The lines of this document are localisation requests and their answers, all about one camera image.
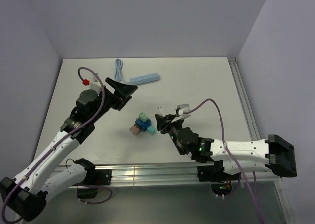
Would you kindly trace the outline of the white plug adapter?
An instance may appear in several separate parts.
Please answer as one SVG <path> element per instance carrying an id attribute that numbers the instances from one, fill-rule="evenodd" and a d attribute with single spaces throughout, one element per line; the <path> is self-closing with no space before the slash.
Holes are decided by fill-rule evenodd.
<path id="1" fill-rule="evenodd" d="M 159 114 L 161 115 L 161 116 L 165 116 L 166 115 L 166 113 L 165 113 L 165 110 L 164 110 L 164 108 L 163 107 L 158 107 L 158 110 L 159 110 Z"/>

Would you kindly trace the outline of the teal charger plug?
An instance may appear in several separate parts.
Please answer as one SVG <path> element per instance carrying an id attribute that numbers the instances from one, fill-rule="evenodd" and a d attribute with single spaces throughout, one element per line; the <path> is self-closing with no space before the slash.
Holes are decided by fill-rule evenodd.
<path id="1" fill-rule="evenodd" d="M 155 128 L 154 128 L 152 125 L 150 125 L 150 126 L 147 127 L 147 132 L 148 132 L 150 135 L 154 135 L 155 132 L 156 132 L 156 130 L 155 130 Z"/>

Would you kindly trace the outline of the blue cube socket adapter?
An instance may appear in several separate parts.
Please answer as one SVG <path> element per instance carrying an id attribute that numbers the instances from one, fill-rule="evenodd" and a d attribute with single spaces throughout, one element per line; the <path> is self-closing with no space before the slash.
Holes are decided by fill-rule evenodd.
<path id="1" fill-rule="evenodd" d="M 148 127 L 151 126 L 151 120 L 147 119 L 145 122 L 142 121 L 140 118 L 137 118 L 135 120 L 135 123 L 140 127 L 142 132 L 146 132 Z"/>

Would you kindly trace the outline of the pink charger plug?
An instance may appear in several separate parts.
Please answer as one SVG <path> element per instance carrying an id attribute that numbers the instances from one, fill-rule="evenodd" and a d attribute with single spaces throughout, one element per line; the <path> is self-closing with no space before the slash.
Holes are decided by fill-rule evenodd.
<path id="1" fill-rule="evenodd" d="M 129 131 L 133 134 L 133 135 L 138 135 L 139 133 L 141 133 L 141 128 L 134 124 L 130 127 Z"/>

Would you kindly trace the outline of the light blue power strip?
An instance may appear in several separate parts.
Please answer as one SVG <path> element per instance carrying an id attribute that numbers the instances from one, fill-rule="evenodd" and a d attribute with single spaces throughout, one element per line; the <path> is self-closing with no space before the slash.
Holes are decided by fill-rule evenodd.
<path id="1" fill-rule="evenodd" d="M 138 76 L 130 78 L 130 83 L 133 85 L 142 85 L 160 80 L 160 75 L 158 73 L 147 74 L 143 76 Z"/>

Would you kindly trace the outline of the green plug adapter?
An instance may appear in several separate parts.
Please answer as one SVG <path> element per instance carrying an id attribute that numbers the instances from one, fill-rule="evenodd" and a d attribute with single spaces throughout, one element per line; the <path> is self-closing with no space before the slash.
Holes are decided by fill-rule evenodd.
<path id="1" fill-rule="evenodd" d="M 146 122 L 148 119 L 147 115 L 144 112 L 140 112 L 138 117 L 143 122 Z"/>

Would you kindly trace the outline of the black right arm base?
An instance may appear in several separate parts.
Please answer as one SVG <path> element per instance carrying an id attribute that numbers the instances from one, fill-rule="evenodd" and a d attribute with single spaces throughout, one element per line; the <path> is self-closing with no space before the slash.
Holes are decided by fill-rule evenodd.
<path id="1" fill-rule="evenodd" d="M 215 166 L 198 166 L 197 177 L 200 182 L 210 182 L 211 191 L 216 199 L 225 200 L 235 193 L 241 183 L 241 173 L 227 174 L 223 170 L 215 171 Z"/>

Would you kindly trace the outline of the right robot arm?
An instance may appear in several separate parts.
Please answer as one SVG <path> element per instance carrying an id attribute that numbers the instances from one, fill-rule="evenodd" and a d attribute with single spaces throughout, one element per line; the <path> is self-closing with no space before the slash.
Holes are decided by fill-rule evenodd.
<path id="1" fill-rule="evenodd" d="M 242 170 L 271 171 L 279 177 L 296 177 L 294 146 L 278 135 L 257 141 L 226 141 L 203 138 L 189 127 L 183 127 L 183 120 L 177 115 L 155 114 L 157 129 L 168 134 L 180 155 L 190 155 L 198 163 L 213 162 L 210 167 L 217 180 L 233 177 Z"/>

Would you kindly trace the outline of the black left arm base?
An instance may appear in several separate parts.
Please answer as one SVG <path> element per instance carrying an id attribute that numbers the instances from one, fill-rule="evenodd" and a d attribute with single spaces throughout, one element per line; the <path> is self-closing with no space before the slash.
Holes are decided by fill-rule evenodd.
<path id="1" fill-rule="evenodd" d="M 84 181 L 75 184 L 78 201 L 86 205 L 99 205 L 108 202 L 113 197 L 111 184 L 112 169 L 96 169 L 87 173 Z M 109 196 L 102 201 L 95 201 L 101 191 L 108 191 Z"/>

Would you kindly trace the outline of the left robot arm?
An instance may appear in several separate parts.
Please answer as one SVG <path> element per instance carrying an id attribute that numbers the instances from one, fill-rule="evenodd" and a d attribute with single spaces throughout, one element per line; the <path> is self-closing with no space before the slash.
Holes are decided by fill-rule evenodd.
<path id="1" fill-rule="evenodd" d="M 118 83 L 110 78 L 105 81 L 113 87 L 114 92 L 103 85 L 100 92 L 94 89 L 82 91 L 70 116 L 47 148 L 14 178 L 4 177 L 1 180 L 3 206 L 9 207 L 22 220 L 34 220 L 50 199 L 68 187 L 94 182 L 95 166 L 86 159 L 79 159 L 73 168 L 58 175 L 50 175 L 95 130 L 95 123 L 106 112 L 110 109 L 120 111 L 138 89 L 135 85 Z"/>

